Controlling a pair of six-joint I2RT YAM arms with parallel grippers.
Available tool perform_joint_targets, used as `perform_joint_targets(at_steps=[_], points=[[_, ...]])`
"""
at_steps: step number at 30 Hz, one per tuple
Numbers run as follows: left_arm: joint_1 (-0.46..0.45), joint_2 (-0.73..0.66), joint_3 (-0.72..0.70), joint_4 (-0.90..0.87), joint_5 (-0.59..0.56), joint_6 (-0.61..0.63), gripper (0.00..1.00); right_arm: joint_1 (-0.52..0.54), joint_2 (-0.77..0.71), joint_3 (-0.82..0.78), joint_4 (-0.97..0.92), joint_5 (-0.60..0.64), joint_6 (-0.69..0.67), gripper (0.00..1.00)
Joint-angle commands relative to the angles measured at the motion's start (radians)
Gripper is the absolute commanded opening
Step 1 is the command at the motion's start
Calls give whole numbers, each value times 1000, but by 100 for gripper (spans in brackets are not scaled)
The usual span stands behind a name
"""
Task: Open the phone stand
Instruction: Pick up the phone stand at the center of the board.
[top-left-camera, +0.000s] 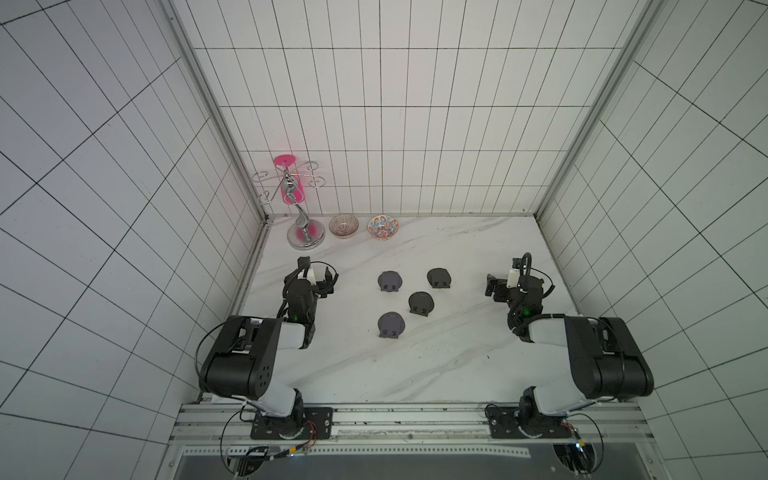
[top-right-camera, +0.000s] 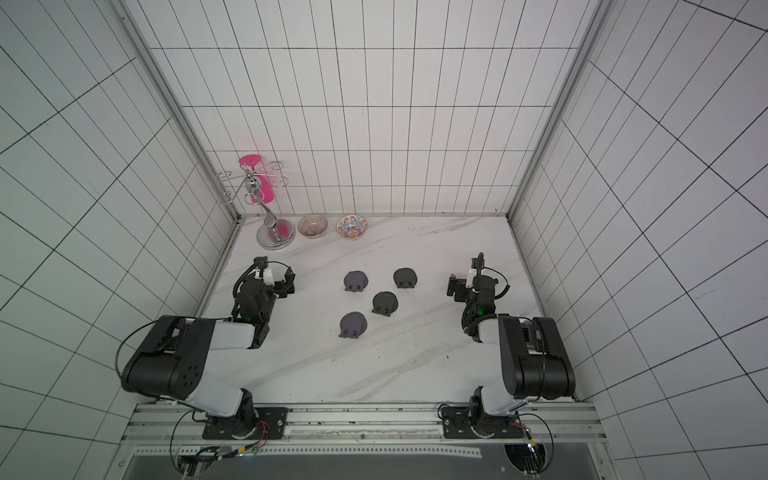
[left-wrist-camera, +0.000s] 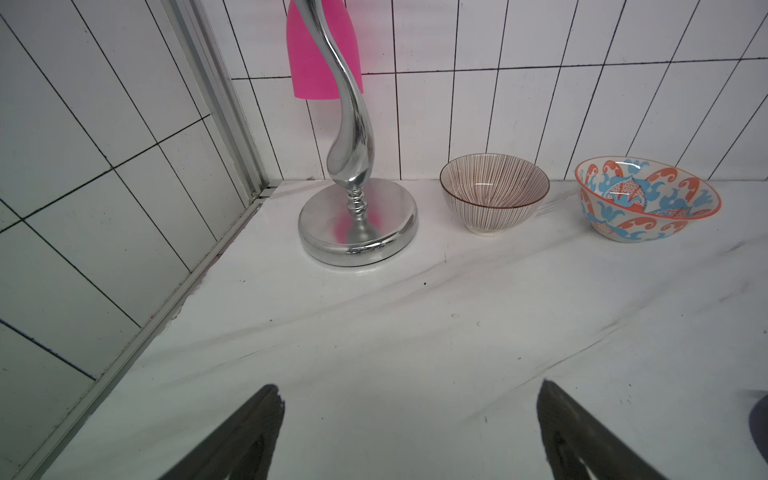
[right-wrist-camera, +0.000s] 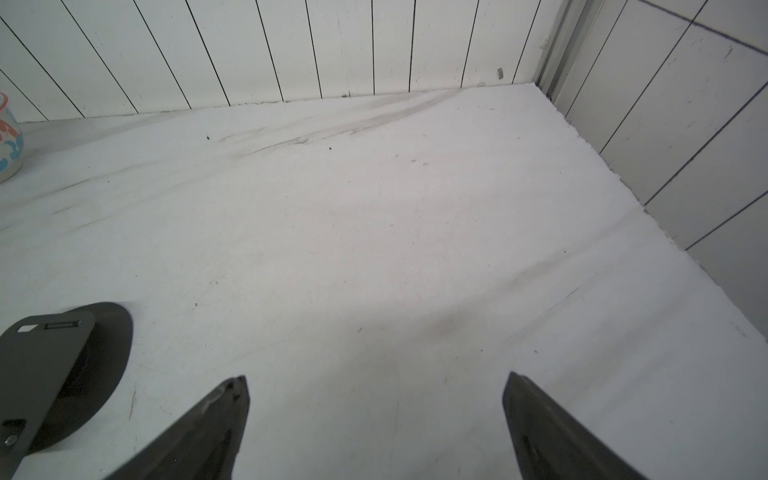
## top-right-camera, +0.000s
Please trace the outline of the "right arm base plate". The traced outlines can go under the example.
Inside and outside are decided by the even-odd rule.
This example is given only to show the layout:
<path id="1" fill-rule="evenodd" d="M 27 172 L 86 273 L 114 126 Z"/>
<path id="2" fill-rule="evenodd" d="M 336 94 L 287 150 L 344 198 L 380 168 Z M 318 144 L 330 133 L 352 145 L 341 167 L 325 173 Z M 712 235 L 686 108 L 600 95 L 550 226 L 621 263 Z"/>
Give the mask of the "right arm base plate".
<path id="1" fill-rule="evenodd" d="M 441 404 L 437 408 L 443 436 L 453 440 L 523 439 L 526 428 L 514 416 L 494 416 L 468 406 Z"/>

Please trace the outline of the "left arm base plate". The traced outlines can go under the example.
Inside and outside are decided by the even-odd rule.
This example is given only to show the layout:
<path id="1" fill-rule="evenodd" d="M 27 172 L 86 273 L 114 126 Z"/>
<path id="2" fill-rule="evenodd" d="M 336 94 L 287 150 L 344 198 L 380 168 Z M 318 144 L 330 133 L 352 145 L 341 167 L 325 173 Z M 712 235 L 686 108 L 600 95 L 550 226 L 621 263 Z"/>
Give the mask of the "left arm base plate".
<path id="1" fill-rule="evenodd" d="M 242 440 L 255 442 L 283 438 L 288 409 L 285 407 L 255 407 L 251 414 L 232 417 L 208 417 L 202 433 L 205 440 Z"/>

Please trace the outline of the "black phone stand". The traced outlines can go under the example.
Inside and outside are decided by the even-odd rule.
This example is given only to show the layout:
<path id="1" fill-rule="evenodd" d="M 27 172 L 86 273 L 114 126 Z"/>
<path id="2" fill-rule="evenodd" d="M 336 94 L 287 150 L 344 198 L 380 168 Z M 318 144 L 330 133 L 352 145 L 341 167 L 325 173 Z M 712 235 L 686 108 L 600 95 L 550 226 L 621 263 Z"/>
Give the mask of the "black phone stand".
<path id="1" fill-rule="evenodd" d="M 393 281 L 399 289 L 412 289 L 418 282 L 418 276 L 412 268 L 403 267 L 394 272 Z"/>
<path id="2" fill-rule="evenodd" d="M 390 291 L 377 293 L 372 300 L 372 312 L 377 315 L 390 317 L 399 308 L 397 296 Z"/>

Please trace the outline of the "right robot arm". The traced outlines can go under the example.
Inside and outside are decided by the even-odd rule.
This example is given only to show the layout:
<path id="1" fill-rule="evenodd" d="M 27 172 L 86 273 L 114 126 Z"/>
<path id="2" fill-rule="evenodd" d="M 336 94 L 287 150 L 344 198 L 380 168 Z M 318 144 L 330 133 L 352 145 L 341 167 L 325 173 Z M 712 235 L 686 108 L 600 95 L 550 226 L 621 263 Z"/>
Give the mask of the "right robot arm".
<path id="1" fill-rule="evenodd" d="M 449 277 L 447 295 L 464 305 L 461 328 L 473 341 L 499 349 L 501 382 L 479 386 L 470 397 L 468 417 L 477 434 L 517 422 L 516 412 L 532 401 L 571 397 L 576 376 L 556 322 L 550 317 L 521 317 L 497 311 L 496 302 L 510 284 L 485 264 L 480 253 L 465 278 Z"/>

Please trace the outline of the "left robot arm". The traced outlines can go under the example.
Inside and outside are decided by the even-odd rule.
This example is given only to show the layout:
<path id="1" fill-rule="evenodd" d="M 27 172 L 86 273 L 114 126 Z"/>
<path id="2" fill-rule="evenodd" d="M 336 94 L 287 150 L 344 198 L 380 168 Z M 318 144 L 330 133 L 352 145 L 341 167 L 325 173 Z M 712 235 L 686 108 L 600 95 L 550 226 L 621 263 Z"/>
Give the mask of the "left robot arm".
<path id="1" fill-rule="evenodd" d="M 264 433 L 252 394 L 208 372 L 206 363 L 215 351 L 263 345 L 276 302 L 295 292 L 293 269 L 278 262 L 285 272 L 277 279 L 273 264 L 266 256 L 257 257 L 237 278 L 226 318 L 163 315 L 146 324 L 148 333 L 137 350 L 116 368 L 123 390 L 202 412 L 209 427 L 225 437 L 246 439 Z"/>

